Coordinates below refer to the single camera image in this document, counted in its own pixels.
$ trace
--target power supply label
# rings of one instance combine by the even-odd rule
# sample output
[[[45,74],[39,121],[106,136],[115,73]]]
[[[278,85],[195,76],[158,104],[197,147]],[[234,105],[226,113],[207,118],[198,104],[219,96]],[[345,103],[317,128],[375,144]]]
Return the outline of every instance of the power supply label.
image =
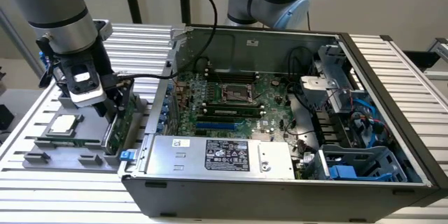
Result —
[[[249,172],[250,167],[250,148],[246,141],[207,140],[207,170]]]

